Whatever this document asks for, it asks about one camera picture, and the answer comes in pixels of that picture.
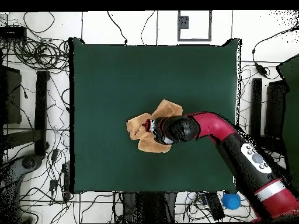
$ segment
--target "power cord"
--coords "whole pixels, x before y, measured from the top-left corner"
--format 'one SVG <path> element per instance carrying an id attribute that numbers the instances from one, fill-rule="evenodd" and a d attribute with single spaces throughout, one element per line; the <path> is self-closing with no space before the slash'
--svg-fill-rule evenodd
<path id="1" fill-rule="evenodd" d="M 276 33 L 276 34 L 272 35 L 272 36 L 269 37 L 269 38 L 266 38 L 266 39 L 264 39 L 264 40 L 261 40 L 261 41 L 258 42 L 258 43 L 255 45 L 255 47 L 253 48 L 253 50 L 252 50 L 252 60 L 253 60 L 253 62 L 255 63 L 255 68 L 256 68 L 256 70 L 257 70 L 262 76 L 264 76 L 265 78 L 268 78 L 268 77 L 267 77 L 267 76 L 268 76 L 267 71 L 265 70 L 265 68 L 264 68 L 262 65 L 258 64 L 258 63 L 255 61 L 254 54 L 255 54 L 255 49 L 256 49 L 256 47 L 257 47 L 258 44 L 260 44 L 261 42 L 264 42 L 264 41 L 266 41 L 266 40 L 270 40 L 270 39 L 274 38 L 274 37 L 277 36 L 277 35 L 284 34 L 284 33 L 287 33 L 287 32 L 293 32 L 293 31 L 299 30 L 299 27 L 297 27 L 298 25 L 299 25 L 299 13 L 298 13 L 298 20 L 297 20 L 297 23 L 296 23 L 292 28 L 287 29 L 287 30 L 284 30 L 284 31 L 281 31 L 281 32 L 279 32 L 279 33 Z"/>
<path id="2" fill-rule="evenodd" d="M 120 34 L 121 34 L 121 36 L 123 36 L 123 38 L 124 38 L 124 45 L 126 45 L 126 44 L 128 43 L 128 40 L 124 37 L 121 28 L 120 28 L 119 25 L 117 25 L 116 22 L 112 19 L 112 17 L 110 16 L 109 11 L 107 11 L 107 14 L 108 14 L 108 17 L 110 18 L 110 20 L 115 24 L 115 26 L 117 26 L 117 27 L 119 28 L 119 30 L 120 30 Z"/>
<path id="3" fill-rule="evenodd" d="M 148 18 L 147 21 L 145 22 L 145 24 L 144 24 L 144 26 L 143 26 L 143 29 L 142 29 L 142 31 L 141 31 L 140 37 L 141 37 L 141 41 L 142 41 L 143 45 L 144 45 L 144 42 L 143 42 L 143 39 L 142 39 L 143 30 L 144 30 L 145 26 L 147 25 L 148 20 L 153 16 L 154 13 L 155 13 L 155 10 L 154 10 L 153 13 L 149 16 L 149 18 Z"/>

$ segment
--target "metal frame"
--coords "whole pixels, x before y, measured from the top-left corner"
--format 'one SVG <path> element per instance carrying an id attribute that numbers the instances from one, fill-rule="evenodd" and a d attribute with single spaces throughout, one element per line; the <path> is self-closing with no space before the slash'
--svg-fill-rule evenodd
<path id="1" fill-rule="evenodd" d="M 34 142 L 34 152 L 36 155 L 44 156 L 48 149 L 46 142 L 47 131 L 47 82 L 50 79 L 50 74 L 47 71 L 37 71 L 36 80 L 36 107 L 35 107 L 35 130 L 15 132 L 8 135 L 3 135 L 3 125 L 0 130 L 0 154 L 3 156 L 4 150 Z M 0 112 L 5 109 L 4 104 L 1 105 Z"/>
<path id="2" fill-rule="evenodd" d="M 212 41 L 212 11 L 209 11 L 208 38 L 180 38 L 180 30 L 189 28 L 189 17 L 181 16 L 178 11 L 178 41 Z"/>

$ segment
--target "black cable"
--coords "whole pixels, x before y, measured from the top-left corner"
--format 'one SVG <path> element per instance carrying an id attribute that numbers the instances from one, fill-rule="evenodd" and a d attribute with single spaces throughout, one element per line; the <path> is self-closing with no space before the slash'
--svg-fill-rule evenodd
<path id="1" fill-rule="evenodd" d="M 53 26 L 53 23 L 55 22 L 55 17 L 54 15 L 52 15 L 52 13 L 49 11 L 50 15 L 53 17 L 53 21 L 51 23 L 51 25 L 49 25 L 48 28 L 46 28 L 45 30 L 43 31 L 33 31 L 32 29 L 30 29 L 25 21 L 25 16 L 28 14 L 29 12 L 26 12 L 24 15 L 23 15 L 23 21 L 24 21 L 24 24 L 26 25 L 26 27 L 28 28 L 29 31 L 31 31 L 32 33 L 44 33 L 45 31 L 47 31 L 48 29 L 50 29 L 52 26 Z"/>
<path id="2" fill-rule="evenodd" d="M 81 223 L 81 215 L 80 215 L 80 212 L 81 212 L 81 194 L 79 194 L 79 223 Z"/>
<path id="3" fill-rule="evenodd" d="M 279 34 L 284 34 L 284 33 L 287 33 L 287 32 L 293 32 L 293 31 L 295 31 L 295 30 L 299 30 L 299 27 L 297 27 L 297 26 L 299 25 L 299 12 L 298 12 L 298 18 L 297 18 L 297 19 L 298 19 L 298 20 L 297 20 L 296 24 L 295 24 L 293 27 L 291 27 L 290 29 L 287 29 L 287 30 L 284 30 L 284 31 L 280 31 L 279 33 L 276 33 L 276 34 L 272 35 L 272 36 L 269 37 L 269 38 L 265 38 L 265 39 L 261 40 L 260 42 L 258 42 L 258 43 L 254 46 L 254 48 L 253 48 L 253 50 L 252 50 L 252 60 L 253 60 L 253 62 L 255 63 L 255 68 L 256 68 L 256 69 L 258 70 L 258 72 L 259 72 L 262 76 L 264 76 L 265 78 L 268 78 L 268 77 L 267 77 L 268 74 L 267 74 L 265 68 L 264 68 L 262 65 L 259 65 L 259 64 L 255 61 L 254 54 L 255 54 L 255 49 L 256 49 L 256 47 L 257 47 L 261 42 L 264 42 L 264 41 L 266 41 L 266 40 L 270 40 L 270 39 L 274 38 L 275 36 L 277 36 L 277 35 L 279 35 Z"/>
<path id="4" fill-rule="evenodd" d="M 115 24 L 115 26 L 117 26 L 117 27 L 119 28 L 119 30 L 120 30 L 120 34 L 121 34 L 121 36 L 123 36 L 123 38 L 124 38 L 124 44 L 126 45 L 126 44 L 128 43 L 128 40 L 124 37 L 121 28 L 120 28 L 119 25 L 117 25 L 116 22 L 112 19 L 112 17 L 110 16 L 109 11 L 107 11 L 107 14 L 108 14 L 110 20 Z"/>
<path id="5" fill-rule="evenodd" d="M 158 45 L 158 19 L 159 19 L 159 11 L 157 10 L 157 25 L 156 25 L 156 46 Z"/>
<path id="6" fill-rule="evenodd" d="M 64 99 L 63 99 L 63 94 L 64 94 L 66 91 L 68 91 L 68 90 L 69 90 L 69 88 L 68 88 L 68 89 L 65 89 L 65 90 L 63 91 L 63 93 L 61 94 L 61 100 L 62 100 L 62 102 L 63 102 L 64 104 L 66 104 L 66 105 L 69 106 L 69 104 L 66 103 L 66 102 L 64 101 Z"/>
<path id="7" fill-rule="evenodd" d="M 142 39 L 143 30 L 144 30 L 145 26 L 147 25 L 148 20 L 153 16 L 154 13 L 155 13 L 155 10 L 154 10 L 153 13 L 149 16 L 149 18 L 148 18 L 147 21 L 145 22 L 145 24 L 144 24 L 144 26 L 143 26 L 143 29 L 142 29 L 142 31 L 141 31 L 140 37 L 141 37 L 141 41 L 142 41 L 143 45 L 144 45 L 144 42 L 143 42 L 143 39 Z"/>
<path id="8" fill-rule="evenodd" d="M 111 197 L 111 196 L 112 195 L 98 195 L 98 196 L 96 196 L 95 199 L 92 201 L 91 205 L 87 209 L 85 209 L 84 211 L 82 211 L 82 213 L 81 213 L 81 221 L 79 223 L 82 224 L 82 222 L 83 222 L 83 213 L 86 212 L 86 211 L 88 211 L 93 206 L 93 204 L 95 203 L 95 201 L 96 201 L 96 199 L 98 197 Z"/>
<path id="9" fill-rule="evenodd" d="M 77 224 L 76 217 L 75 217 L 75 204 L 74 203 L 72 203 L 72 211 L 73 211 L 74 221 Z"/>

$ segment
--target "crumpled cloth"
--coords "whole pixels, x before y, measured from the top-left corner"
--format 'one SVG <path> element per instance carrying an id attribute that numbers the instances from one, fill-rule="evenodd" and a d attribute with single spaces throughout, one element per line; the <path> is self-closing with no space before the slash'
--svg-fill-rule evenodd
<path id="1" fill-rule="evenodd" d="M 138 149 L 144 152 L 165 153 L 170 150 L 171 145 L 163 145 L 154 140 L 155 135 L 145 131 L 144 124 L 147 119 L 153 120 L 158 117 L 181 116 L 183 108 L 168 100 L 163 100 L 157 109 L 150 115 L 144 113 L 127 121 L 127 130 L 132 140 L 139 139 Z"/>

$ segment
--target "black bar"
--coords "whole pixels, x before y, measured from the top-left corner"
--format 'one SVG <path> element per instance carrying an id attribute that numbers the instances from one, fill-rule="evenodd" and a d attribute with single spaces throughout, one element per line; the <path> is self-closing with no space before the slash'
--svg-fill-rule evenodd
<path id="1" fill-rule="evenodd" d="M 208 207 L 210 208 L 211 215 L 214 221 L 218 221 L 224 218 L 224 211 L 222 209 L 222 204 L 216 192 L 205 193 Z"/>
<path id="2" fill-rule="evenodd" d="M 31 143 L 33 141 L 39 141 L 42 139 L 43 132 L 42 131 L 35 131 L 33 135 L 33 131 L 20 131 L 11 133 L 8 135 L 4 135 L 4 148 L 12 149 L 24 144 Z"/>
<path id="3" fill-rule="evenodd" d="M 36 155 L 44 156 L 47 150 L 47 83 L 50 73 L 37 71 L 36 78 L 34 128 L 36 131 L 41 131 L 41 138 L 34 143 L 34 151 Z"/>
<path id="4" fill-rule="evenodd" d="M 262 78 L 252 79 L 250 131 L 253 138 L 260 137 L 260 115 L 262 110 Z"/>
<path id="5" fill-rule="evenodd" d="M 284 80 L 270 82 L 267 88 L 265 135 L 282 138 L 286 94 L 290 91 Z"/>

